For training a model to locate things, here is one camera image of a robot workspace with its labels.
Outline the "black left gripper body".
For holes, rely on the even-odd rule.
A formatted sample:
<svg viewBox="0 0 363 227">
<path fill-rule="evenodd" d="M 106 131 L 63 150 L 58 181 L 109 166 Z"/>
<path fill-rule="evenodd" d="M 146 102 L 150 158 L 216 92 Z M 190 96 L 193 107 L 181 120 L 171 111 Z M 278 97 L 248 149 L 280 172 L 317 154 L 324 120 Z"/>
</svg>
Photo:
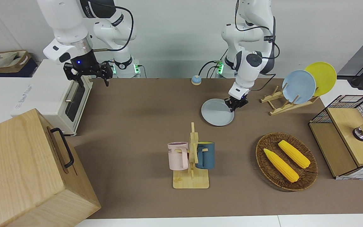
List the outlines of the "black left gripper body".
<svg viewBox="0 0 363 227">
<path fill-rule="evenodd" d="M 228 106 L 228 108 L 231 108 L 232 106 L 237 106 L 240 103 L 248 104 L 247 96 L 242 96 L 241 99 L 236 99 L 233 96 L 230 96 L 229 98 L 225 99 L 225 104 Z"/>
</svg>

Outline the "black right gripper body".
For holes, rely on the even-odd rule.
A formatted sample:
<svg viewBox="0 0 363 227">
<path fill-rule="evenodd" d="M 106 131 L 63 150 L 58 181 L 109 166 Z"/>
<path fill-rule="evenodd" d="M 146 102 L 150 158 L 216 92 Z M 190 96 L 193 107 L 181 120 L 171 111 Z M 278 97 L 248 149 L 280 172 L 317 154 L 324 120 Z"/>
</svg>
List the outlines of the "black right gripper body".
<svg viewBox="0 0 363 227">
<path fill-rule="evenodd" d="M 112 66 L 109 62 L 98 63 L 85 69 L 76 68 L 77 65 L 65 63 L 63 70 L 67 79 L 78 81 L 81 76 L 96 76 L 102 79 L 111 79 L 113 77 Z"/>
</svg>

